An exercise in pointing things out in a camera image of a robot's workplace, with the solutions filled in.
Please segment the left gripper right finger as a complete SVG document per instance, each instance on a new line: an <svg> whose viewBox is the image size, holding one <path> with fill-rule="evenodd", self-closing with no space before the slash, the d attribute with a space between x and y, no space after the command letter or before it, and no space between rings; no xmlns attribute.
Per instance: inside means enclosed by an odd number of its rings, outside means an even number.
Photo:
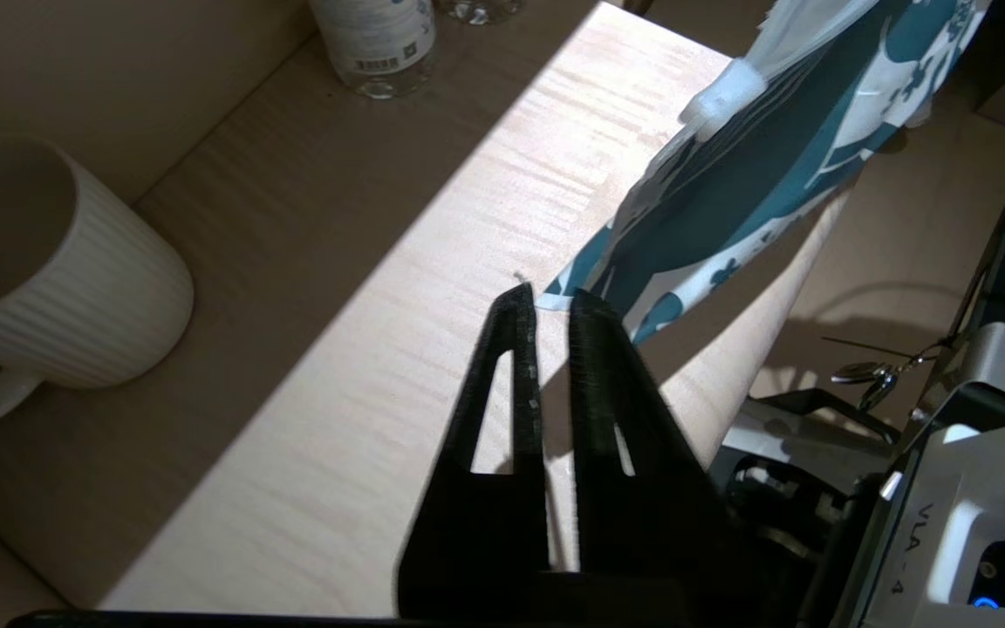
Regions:
<svg viewBox="0 0 1005 628"><path fill-rule="evenodd" d="M569 316L579 564L633 607L757 623L761 567L615 310L581 290Z"/></svg>

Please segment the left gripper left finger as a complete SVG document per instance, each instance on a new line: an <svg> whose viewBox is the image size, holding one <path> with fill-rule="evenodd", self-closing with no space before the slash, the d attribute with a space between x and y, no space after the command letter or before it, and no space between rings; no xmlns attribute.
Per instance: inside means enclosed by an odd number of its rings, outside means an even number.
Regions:
<svg viewBox="0 0 1005 628"><path fill-rule="evenodd" d="M511 470L472 469L492 381L511 356ZM413 620L515 620L548 569L541 386L533 289L492 302L396 569Z"/></svg>

